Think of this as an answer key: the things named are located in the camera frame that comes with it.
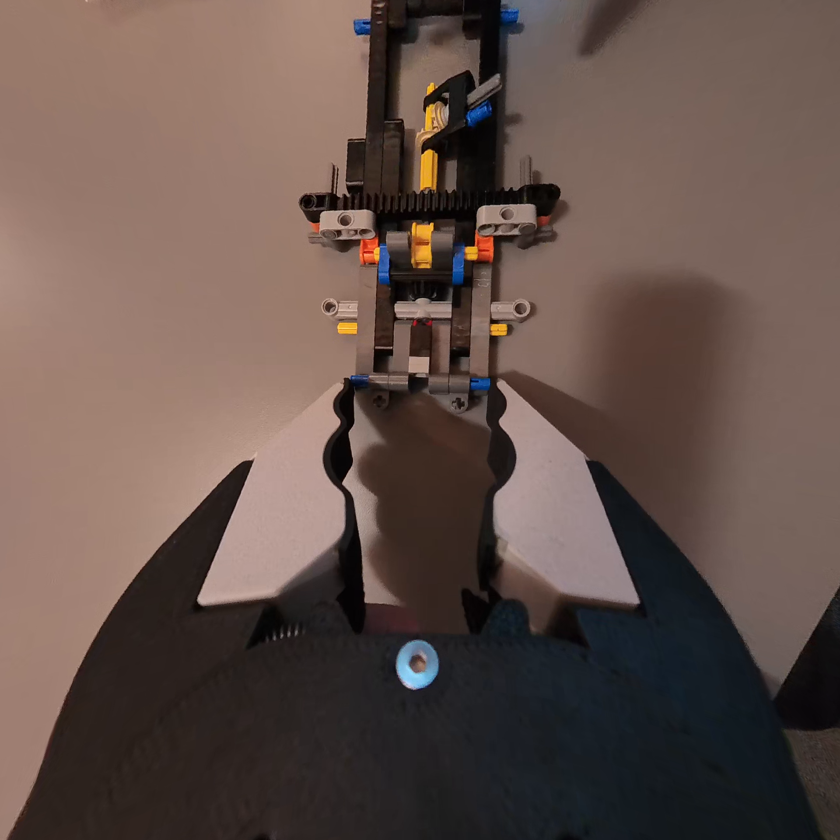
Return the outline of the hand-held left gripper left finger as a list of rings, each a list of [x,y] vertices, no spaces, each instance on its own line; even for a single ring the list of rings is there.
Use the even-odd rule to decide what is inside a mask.
[[[202,607],[275,603],[301,622],[336,601],[364,627],[361,540],[344,485],[354,388],[332,385],[256,454],[197,596]]]

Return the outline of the black lego chassis assembly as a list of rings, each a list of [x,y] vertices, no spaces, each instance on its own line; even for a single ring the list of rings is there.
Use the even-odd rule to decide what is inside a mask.
[[[410,25],[427,18],[458,18],[478,42],[478,69],[427,86],[416,190],[407,191],[394,63]],[[353,22],[369,42],[364,136],[348,141],[344,189],[334,165],[329,189],[303,194],[299,207],[311,244],[358,249],[358,298],[328,297],[321,310],[355,337],[350,382],[375,407],[425,390],[464,413],[490,390],[490,342],[530,316],[529,301],[494,301],[491,289],[497,241],[551,240],[560,200],[556,184],[534,180],[528,156],[520,185],[497,183],[502,36],[518,22],[503,2],[467,1],[371,2],[370,16]]]

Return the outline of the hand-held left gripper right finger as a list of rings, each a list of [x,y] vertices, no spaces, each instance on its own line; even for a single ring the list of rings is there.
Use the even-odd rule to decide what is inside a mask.
[[[535,634],[575,634],[574,610],[641,606],[590,460],[502,379],[488,385],[490,485],[481,509],[478,592],[464,589],[480,634],[501,601],[519,602]]]

